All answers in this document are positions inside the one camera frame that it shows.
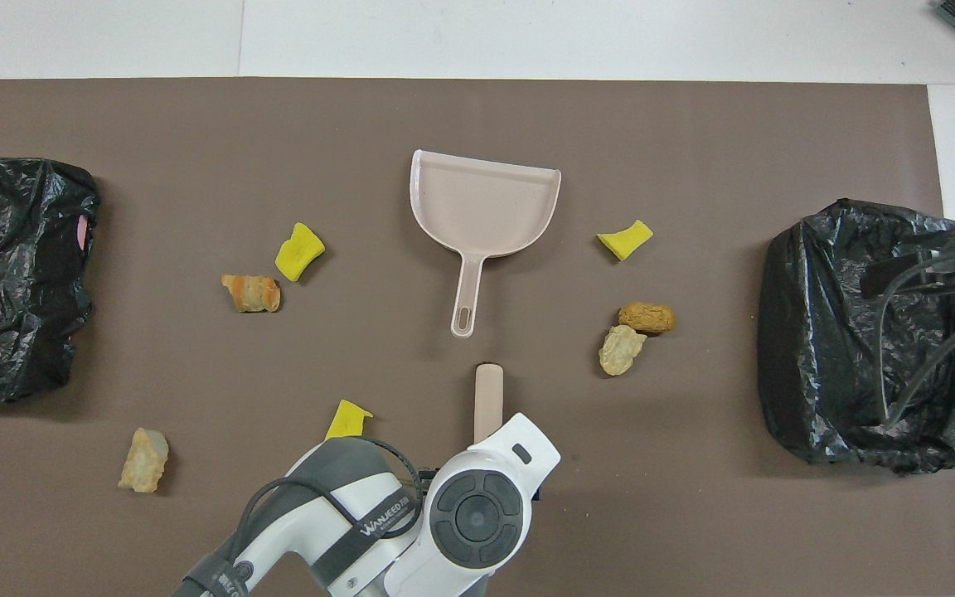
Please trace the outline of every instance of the dustpan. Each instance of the dustpan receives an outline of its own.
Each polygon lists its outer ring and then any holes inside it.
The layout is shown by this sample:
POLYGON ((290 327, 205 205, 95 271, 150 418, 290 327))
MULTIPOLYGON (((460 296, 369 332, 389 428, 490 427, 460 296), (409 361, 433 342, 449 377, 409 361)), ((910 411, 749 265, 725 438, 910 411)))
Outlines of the dustpan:
POLYGON ((418 150, 410 201, 419 226, 462 258, 450 329, 470 337, 481 269, 489 257, 519 252, 541 237, 558 200, 562 174, 418 150))

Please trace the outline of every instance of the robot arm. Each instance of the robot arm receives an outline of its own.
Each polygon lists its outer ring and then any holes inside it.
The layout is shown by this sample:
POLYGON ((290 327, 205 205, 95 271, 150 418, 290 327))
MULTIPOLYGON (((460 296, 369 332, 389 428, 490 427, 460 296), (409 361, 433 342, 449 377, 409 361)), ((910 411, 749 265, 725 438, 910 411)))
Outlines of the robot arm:
POLYGON ((275 481, 174 596, 245 597, 294 551, 334 597, 481 597, 526 539, 531 495, 558 461, 536 425, 515 415, 451 458, 422 506, 368 439, 329 439, 275 481))

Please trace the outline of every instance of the white table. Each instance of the white table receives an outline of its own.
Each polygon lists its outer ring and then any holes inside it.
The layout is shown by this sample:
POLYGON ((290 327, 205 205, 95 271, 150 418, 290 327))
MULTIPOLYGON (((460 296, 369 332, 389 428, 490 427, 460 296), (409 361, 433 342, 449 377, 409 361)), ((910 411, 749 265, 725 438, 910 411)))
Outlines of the white table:
POLYGON ((0 79, 88 76, 926 84, 955 219, 955 30, 926 0, 0 0, 0 79))

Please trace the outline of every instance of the black plastic bag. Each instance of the black plastic bag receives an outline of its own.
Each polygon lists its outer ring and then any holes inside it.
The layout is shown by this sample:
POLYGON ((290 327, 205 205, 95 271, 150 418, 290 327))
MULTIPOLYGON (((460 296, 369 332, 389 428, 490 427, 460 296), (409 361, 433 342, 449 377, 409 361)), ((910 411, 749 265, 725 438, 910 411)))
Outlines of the black plastic bag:
POLYGON ((63 386, 99 197, 79 167, 0 159, 0 404, 63 386))
MULTIPOLYGON (((955 222, 840 200, 777 235, 765 257, 758 389, 770 434, 808 462, 865 462, 896 473, 955 466, 955 351, 902 420, 882 426, 875 305, 860 294, 872 261, 955 249, 955 222)), ((955 330, 955 294, 900 294, 887 309, 888 400, 955 330)))

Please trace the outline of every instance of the yellow sponge piece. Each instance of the yellow sponge piece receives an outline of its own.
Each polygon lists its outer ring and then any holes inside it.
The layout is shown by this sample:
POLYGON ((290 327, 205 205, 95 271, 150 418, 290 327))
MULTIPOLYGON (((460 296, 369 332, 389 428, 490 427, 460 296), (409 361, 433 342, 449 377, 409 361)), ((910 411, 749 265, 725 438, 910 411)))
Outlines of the yellow sponge piece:
POLYGON ((293 234, 282 243, 278 257, 275 257, 275 267, 291 282, 297 282, 300 272, 326 249, 311 228, 297 222, 293 226, 293 234))
POLYGON ((363 420, 371 413, 364 411, 357 405, 348 400, 342 400, 337 403, 337 413, 334 420, 330 422, 330 428, 327 430, 326 439, 330 438, 348 438, 350 435, 363 434, 363 420))
POLYGON ((607 249, 610 249, 611 253, 614 253, 615 257, 618 257, 618 261, 625 261, 638 246, 643 245, 653 235, 655 233, 652 233, 647 224, 636 220, 636 223, 620 233, 596 235, 596 237, 607 246, 607 249))

